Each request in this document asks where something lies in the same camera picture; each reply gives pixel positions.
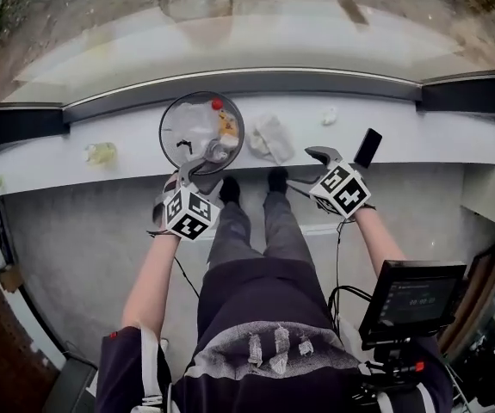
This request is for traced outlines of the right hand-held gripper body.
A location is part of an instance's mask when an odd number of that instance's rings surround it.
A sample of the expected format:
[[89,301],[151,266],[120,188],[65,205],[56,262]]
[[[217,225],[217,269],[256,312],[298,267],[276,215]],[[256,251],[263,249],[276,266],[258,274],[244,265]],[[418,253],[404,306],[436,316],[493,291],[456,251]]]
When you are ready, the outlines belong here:
[[371,193],[356,170],[344,161],[333,160],[327,173],[312,185],[309,196],[327,213],[349,219]]

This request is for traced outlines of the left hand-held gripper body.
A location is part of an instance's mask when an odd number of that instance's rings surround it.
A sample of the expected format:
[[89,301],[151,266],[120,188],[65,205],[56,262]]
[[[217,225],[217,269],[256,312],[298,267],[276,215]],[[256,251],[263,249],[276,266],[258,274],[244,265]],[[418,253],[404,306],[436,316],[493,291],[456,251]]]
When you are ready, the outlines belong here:
[[182,240],[197,240],[215,225],[220,215],[217,199],[222,184],[219,180],[203,191],[176,170],[155,201],[153,236],[172,234]]

